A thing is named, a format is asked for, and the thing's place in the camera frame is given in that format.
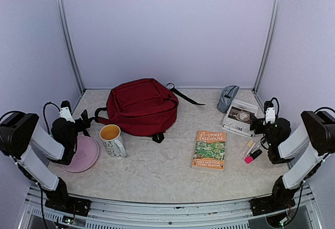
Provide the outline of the white magazine booklet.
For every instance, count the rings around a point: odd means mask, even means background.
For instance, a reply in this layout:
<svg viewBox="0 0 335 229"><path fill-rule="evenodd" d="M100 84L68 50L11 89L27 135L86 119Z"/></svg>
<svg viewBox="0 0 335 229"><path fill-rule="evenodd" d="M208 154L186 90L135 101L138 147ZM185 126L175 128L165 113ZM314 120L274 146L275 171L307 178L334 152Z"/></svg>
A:
<svg viewBox="0 0 335 229"><path fill-rule="evenodd" d="M258 113L258 106L238 99L232 101L222 122L222 128L232 133L252 138L254 132L250 130L251 117Z"/></svg>

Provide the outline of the orange treehouse book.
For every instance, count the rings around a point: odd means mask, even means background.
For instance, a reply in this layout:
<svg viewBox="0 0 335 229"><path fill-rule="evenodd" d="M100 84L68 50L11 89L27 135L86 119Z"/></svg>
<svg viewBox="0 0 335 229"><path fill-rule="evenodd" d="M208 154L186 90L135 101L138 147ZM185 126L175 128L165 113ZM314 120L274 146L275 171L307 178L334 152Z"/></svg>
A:
<svg viewBox="0 0 335 229"><path fill-rule="evenodd" d="M197 132L191 168L223 172L225 168L226 134L224 132Z"/></svg>

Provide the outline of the red backpack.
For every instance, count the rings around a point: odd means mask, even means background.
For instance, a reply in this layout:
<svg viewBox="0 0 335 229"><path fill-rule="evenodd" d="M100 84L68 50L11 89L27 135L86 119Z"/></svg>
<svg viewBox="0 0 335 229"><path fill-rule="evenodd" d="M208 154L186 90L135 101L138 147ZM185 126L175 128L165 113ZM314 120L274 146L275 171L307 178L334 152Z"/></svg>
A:
<svg viewBox="0 0 335 229"><path fill-rule="evenodd" d="M104 125L115 124L134 136L164 140L164 132L177 118L178 97L201 104L182 94L174 86L167 88L154 78L143 78L113 88L106 107L95 110L94 119Z"/></svg>

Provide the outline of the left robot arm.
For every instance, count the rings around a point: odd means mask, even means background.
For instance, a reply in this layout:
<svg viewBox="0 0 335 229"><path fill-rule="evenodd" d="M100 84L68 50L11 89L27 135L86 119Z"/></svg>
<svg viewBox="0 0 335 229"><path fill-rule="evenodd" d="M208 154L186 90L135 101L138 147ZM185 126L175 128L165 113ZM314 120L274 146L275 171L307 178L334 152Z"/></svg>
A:
<svg viewBox="0 0 335 229"><path fill-rule="evenodd" d="M42 204L56 210L87 211L91 202L70 196L65 181L50 171L36 151L51 162L69 165L77 151L78 134L85 130L82 120L70 113L57 118L46 132L35 113L9 111L1 116L1 152L10 157L21 172L35 182L47 200Z"/></svg>

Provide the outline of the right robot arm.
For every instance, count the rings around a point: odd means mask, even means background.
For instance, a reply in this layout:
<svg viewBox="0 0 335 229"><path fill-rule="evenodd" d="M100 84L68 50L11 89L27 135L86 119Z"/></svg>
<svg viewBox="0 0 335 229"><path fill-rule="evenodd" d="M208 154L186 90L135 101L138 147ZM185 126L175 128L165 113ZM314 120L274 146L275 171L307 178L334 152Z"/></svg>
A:
<svg viewBox="0 0 335 229"><path fill-rule="evenodd" d="M299 157L294 166L276 180L271 195L251 200L255 213L294 206L295 193L302 190L305 180L334 153L334 116L330 111L330 107L303 111L300 115L303 122L295 131L284 118L253 119L250 129L263 135L260 144L267 150L272 164L289 163Z"/></svg>

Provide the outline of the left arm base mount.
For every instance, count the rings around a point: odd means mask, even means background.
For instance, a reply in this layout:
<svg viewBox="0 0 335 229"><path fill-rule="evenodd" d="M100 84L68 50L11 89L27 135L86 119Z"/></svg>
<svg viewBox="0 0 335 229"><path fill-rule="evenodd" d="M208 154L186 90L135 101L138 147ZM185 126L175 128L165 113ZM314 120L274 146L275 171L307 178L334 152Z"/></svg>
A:
<svg viewBox="0 0 335 229"><path fill-rule="evenodd" d="M47 198L45 206L57 211L73 214L74 216L88 216L91 201L88 199L69 196L67 199Z"/></svg>

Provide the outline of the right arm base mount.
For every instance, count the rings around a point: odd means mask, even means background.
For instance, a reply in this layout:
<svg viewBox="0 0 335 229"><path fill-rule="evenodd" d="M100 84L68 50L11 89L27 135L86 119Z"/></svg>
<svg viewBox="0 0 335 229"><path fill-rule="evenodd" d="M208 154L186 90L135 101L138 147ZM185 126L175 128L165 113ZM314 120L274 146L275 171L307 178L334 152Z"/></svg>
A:
<svg viewBox="0 0 335 229"><path fill-rule="evenodd" d="M253 198L250 200L250 207L253 216L276 212L287 209L289 206L294 207L294 199L275 202L271 196Z"/></svg>

